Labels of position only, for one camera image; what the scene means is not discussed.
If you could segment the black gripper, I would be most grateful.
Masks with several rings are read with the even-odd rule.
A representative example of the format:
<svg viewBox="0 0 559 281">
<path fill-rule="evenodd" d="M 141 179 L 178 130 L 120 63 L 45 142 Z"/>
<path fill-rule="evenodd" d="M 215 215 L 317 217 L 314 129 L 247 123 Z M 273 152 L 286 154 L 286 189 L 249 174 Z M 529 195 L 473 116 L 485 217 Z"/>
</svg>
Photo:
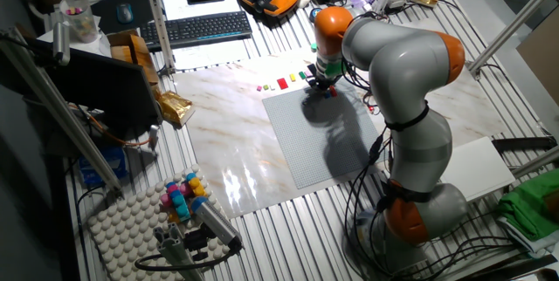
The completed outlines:
<svg viewBox="0 0 559 281">
<path fill-rule="evenodd" d="M 330 86 L 334 86 L 335 83 L 340 79 L 339 75 L 334 76 L 333 78 L 325 78 L 322 77 L 320 74 L 316 74 L 313 77 L 308 79 L 308 84 L 316 91 L 319 92 L 321 89 L 320 87 L 325 87 L 324 93 L 330 93 Z"/>
</svg>

